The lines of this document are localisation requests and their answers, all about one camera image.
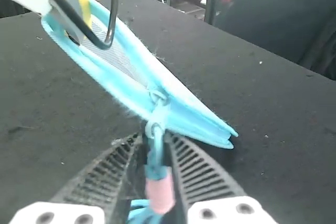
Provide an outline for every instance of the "dark gray felt surface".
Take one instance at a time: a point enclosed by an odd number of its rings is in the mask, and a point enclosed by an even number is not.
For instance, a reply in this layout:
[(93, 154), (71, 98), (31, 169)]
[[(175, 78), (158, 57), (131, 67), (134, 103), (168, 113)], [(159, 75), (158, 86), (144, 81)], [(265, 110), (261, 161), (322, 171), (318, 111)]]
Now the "dark gray felt surface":
[[(335, 223), (336, 83), (154, 0), (119, 17), (240, 133), (204, 148), (283, 224)], [(48, 200), (109, 142), (139, 128), (44, 33), (0, 20), (0, 223)]]

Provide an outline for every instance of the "white mesh fabric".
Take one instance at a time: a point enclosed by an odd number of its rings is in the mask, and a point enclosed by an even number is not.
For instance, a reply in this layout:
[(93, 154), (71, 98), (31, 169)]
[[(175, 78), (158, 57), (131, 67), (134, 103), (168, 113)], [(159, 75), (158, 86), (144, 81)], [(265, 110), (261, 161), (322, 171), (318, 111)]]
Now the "white mesh fabric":
[[(96, 17), (92, 16), (92, 30), (101, 40), (105, 40), (107, 28)], [(108, 50), (101, 50), (97, 48), (88, 38), (85, 38), (82, 46), (93, 52), (95, 55), (106, 61), (106, 63), (114, 66), (138, 83), (147, 87), (148, 80), (143, 76), (136, 67), (131, 63), (130, 59), (124, 53), (123, 48), (117, 40), (113, 41), (112, 47)]]

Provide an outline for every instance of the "table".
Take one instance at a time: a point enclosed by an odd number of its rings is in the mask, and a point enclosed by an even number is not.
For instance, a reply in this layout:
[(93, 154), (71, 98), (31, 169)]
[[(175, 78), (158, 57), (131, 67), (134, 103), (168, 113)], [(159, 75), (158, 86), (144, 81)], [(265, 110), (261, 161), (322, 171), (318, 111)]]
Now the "table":
[[(120, 0), (119, 17), (240, 133), (233, 151), (203, 147), (248, 194), (279, 223), (336, 222), (335, 82), (155, 0)], [(140, 124), (46, 36), (37, 15), (1, 19), (0, 28), (7, 223)]]

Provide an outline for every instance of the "pink tube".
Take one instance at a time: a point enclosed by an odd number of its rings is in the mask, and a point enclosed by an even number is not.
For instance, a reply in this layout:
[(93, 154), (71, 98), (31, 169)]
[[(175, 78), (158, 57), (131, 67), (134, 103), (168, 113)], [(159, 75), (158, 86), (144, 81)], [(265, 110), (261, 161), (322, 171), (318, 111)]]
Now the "pink tube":
[(164, 179), (146, 179), (146, 195), (154, 212), (159, 215), (169, 212), (175, 205), (174, 183), (171, 171), (168, 170)]

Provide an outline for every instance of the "screw hole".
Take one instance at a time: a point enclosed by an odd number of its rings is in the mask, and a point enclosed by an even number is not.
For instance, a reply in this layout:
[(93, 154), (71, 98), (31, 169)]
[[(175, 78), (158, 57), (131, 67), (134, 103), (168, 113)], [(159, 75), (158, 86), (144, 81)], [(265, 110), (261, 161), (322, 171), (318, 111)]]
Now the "screw hole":
[(254, 213), (253, 208), (248, 204), (239, 204), (237, 206), (237, 212), (242, 215), (251, 215)]
[(215, 214), (210, 209), (203, 209), (201, 211), (201, 217), (205, 220), (211, 220), (215, 218)]
[(92, 223), (93, 223), (93, 217), (91, 215), (81, 215), (75, 221), (75, 224), (92, 224)]
[(52, 212), (45, 212), (37, 218), (36, 224), (49, 224), (53, 218), (54, 214)]

